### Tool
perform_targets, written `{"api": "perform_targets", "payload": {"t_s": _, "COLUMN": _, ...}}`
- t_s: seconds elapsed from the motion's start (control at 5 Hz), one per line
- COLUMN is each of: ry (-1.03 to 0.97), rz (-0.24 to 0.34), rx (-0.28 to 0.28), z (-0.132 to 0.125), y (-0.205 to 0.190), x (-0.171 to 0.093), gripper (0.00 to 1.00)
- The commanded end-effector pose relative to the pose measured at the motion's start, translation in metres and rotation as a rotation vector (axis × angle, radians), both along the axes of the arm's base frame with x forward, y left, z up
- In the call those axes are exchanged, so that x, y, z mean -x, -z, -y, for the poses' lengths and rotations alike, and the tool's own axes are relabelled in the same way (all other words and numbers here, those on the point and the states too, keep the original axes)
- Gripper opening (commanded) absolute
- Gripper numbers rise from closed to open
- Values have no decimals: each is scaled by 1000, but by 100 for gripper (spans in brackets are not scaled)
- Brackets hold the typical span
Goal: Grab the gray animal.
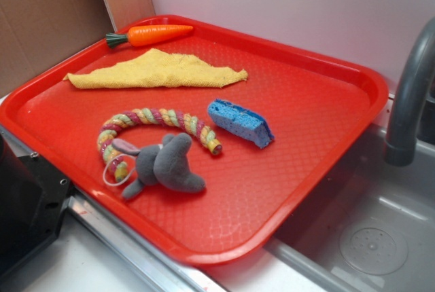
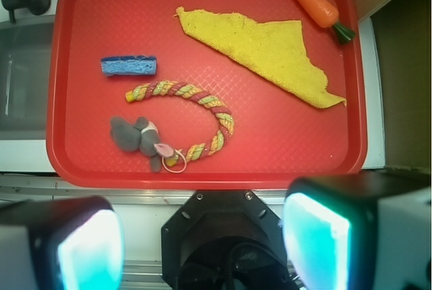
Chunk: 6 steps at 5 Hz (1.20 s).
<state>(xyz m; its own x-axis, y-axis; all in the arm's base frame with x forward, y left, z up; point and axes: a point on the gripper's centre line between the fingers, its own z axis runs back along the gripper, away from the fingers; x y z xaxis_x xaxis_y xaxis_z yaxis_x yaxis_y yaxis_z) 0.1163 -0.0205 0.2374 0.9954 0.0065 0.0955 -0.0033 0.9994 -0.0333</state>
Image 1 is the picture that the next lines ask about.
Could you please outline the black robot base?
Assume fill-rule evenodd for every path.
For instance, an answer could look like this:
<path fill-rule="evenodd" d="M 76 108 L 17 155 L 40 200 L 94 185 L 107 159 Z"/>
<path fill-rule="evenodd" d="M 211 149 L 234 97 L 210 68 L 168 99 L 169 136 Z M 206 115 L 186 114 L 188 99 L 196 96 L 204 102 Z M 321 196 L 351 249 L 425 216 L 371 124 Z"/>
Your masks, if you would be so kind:
<path fill-rule="evenodd" d="M 39 154 L 17 156 L 1 139 L 1 279 L 59 236 L 71 180 Z"/>

